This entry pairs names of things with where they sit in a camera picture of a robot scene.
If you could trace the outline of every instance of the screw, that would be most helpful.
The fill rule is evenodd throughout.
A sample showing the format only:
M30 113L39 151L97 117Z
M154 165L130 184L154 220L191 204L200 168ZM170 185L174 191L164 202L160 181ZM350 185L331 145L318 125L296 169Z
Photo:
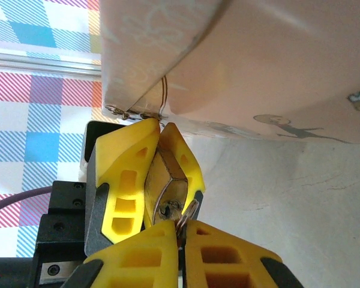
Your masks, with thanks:
M60 272L60 267L59 267L59 265L53 264L53 265L49 266L47 272L48 272L48 275L56 276Z
M64 224L62 222L57 222L55 225L53 225L53 228L56 231L63 231L64 230Z
M76 207L80 207L80 206L83 206L83 200L82 199L74 199L73 202L72 202L73 206L76 206Z
M165 207L160 208L160 214L164 216L165 218L170 217L170 208L169 205L166 205Z
M105 107L111 113L113 113L117 109L115 106L112 106L112 105L106 105Z
M180 209L180 203L176 200L169 201L168 204L174 207L175 209Z
M73 187L77 189L84 188L84 183L76 182L75 184L73 184Z

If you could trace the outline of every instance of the checkered fabric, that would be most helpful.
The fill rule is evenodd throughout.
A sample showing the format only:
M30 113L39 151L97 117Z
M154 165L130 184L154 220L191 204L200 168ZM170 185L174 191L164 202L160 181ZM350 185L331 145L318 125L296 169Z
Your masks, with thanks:
M0 71L0 200L57 179L77 181L91 119L110 121L101 115L99 81ZM0 257L32 257L48 204L45 194L0 210Z
M98 63L98 0L0 0L0 53Z

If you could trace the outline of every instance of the metal ring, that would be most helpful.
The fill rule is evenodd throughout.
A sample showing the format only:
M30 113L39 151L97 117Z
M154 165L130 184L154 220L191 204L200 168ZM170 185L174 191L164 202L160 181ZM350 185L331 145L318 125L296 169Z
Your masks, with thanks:
M184 225L187 223L189 219L191 219L196 212L197 208L199 207L199 202L196 199L193 199L189 206L184 211L184 214L181 215L180 220L176 224L176 236L179 237L181 234L181 230Z

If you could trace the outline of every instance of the purple cable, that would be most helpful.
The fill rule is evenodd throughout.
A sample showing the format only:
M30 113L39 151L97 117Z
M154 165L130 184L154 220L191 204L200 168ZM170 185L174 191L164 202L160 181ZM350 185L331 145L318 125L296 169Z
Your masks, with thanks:
M37 189L29 190L29 191L24 191L24 192L9 196L7 198L0 200L0 209L7 207L8 205L11 205L18 201L21 201L21 200L24 200L24 199L27 199L30 197L42 195L42 194L47 194L47 193L50 193L51 191L52 191L52 186L48 186L48 187L37 188Z

